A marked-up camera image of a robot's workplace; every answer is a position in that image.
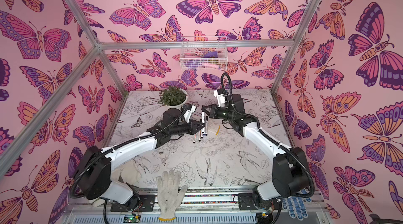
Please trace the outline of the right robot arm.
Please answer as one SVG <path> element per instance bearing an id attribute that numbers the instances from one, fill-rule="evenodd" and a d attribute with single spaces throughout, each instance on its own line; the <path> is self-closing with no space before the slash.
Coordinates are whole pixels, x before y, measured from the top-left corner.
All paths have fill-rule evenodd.
<path id="1" fill-rule="evenodd" d="M 299 147 L 283 144 L 267 133 L 256 116 L 245 112 L 241 95 L 230 95 L 219 89 L 214 91 L 214 96 L 217 103 L 202 106 L 202 111 L 212 119 L 228 122 L 232 130 L 254 143 L 272 159 L 271 179 L 253 189 L 255 206 L 262 209 L 276 199 L 312 197 L 315 183 L 305 152 Z"/>

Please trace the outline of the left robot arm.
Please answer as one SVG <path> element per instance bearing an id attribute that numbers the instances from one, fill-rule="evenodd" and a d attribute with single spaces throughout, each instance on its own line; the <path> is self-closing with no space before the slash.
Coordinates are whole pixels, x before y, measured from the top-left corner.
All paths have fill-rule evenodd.
<path id="1" fill-rule="evenodd" d="M 134 159 L 145 152 L 153 151 L 183 135 L 197 134 L 205 124 L 192 119 L 196 107 L 190 103 L 181 109 L 170 108 L 163 119 L 146 132 L 115 146 L 88 148 L 73 174 L 71 199 L 106 199 L 126 204 L 135 198 L 135 190 L 113 177 L 115 171 L 130 171 L 135 167 Z"/>

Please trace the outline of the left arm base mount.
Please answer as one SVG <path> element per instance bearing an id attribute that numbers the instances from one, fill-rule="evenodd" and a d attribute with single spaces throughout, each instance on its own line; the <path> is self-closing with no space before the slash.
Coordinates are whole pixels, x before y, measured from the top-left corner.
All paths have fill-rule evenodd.
<path id="1" fill-rule="evenodd" d="M 138 188 L 130 185 L 133 190 L 133 196 L 125 204 L 112 202 L 111 212 L 133 212 L 133 211 L 153 211 L 156 195 L 139 194 Z"/>

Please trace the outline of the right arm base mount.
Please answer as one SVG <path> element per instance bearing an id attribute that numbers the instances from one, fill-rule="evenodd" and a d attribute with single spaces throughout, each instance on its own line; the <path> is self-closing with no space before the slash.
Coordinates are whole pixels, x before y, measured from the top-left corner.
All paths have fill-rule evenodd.
<path id="1" fill-rule="evenodd" d="M 279 200 L 274 198 L 263 200 L 257 193 L 242 193 L 237 195 L 240 210 L 273 212 L 279 209 Z"/>

